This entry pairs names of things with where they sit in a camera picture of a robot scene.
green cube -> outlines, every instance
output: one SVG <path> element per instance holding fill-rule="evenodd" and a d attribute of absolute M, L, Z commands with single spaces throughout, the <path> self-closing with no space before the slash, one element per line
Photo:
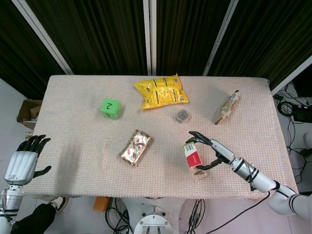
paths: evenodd
<path fill-rule="evenodd" d="M 101 106 L 101 112 L 104 117 L 118 119 L 121 112 L 120 101 L 106 98 Z"/>

candy bar wrapper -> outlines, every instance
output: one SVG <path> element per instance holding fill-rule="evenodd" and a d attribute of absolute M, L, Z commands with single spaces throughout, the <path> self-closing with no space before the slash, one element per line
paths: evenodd
<path fill-rule="evenodd" d="M 235 93 L 229 98 L 229 100 L 221 107 L 218 121 L 215 124 L 221 124 L 224 120 L 230 116 L 234 105 L 237 103 L 240 97 L 240 91 L 236 90 Z"/>
<path fill-rule="evenodd" d="M 137 166 L 142 154 L 152 138 L 141 130 L 135 130 L 127 146 L 119 156 L 133 166 Z"/>
<path fill-rule="evenodd" d="M 25 140 L 29 140 L 33 136 L 34 132 L 26 132 L 24 134 Z"/>

can lid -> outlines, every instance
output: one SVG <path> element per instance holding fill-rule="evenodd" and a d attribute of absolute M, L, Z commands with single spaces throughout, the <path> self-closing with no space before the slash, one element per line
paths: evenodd
<path fill-rule="evenodd" d="M 190 114 L 186 110 L 179 110 L 176 119 L 180 123 L 185 123 L 190 118 Z"/>

foil wrapper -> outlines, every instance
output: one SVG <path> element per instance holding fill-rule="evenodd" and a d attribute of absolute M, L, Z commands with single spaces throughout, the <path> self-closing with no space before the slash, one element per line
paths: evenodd
<path fill-rule="evenodd" d="M 34 132 L 26 132 L 24 134 L 25 140 L 29 140 L 33 136 Z"/>
<path fill-rule="evenodd" d="M 142 154 L 152 138 L 141 130 L 135 130 L 127 146 L 119 156 L 133 166 L 137 166 Z"/>

electronic device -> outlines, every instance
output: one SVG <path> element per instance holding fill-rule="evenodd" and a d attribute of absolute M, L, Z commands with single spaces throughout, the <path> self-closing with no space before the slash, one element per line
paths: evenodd
<path fill-rule="evenodd" d="M 312 106 L 293 104 L 292 113 L 294 121 L 312 123 Z"/>

